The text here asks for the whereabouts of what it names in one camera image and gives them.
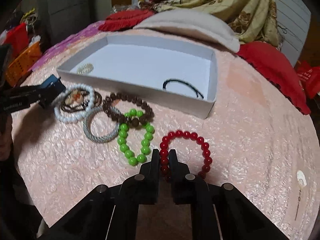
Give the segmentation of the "person's left hand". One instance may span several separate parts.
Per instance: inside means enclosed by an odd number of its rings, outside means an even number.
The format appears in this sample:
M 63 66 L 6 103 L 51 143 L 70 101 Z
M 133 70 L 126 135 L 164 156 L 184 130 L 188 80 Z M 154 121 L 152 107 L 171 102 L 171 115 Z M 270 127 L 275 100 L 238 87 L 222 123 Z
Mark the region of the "person's left hand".
M 8 159 L 11 151 L 11 143 L 12 143 L 12 117 L 8 115 L 7 122 L 5 125 L 5 131 L 1 134 L 1 147 L 0 147 L 0 158 L 1 161 L 5 161 Z

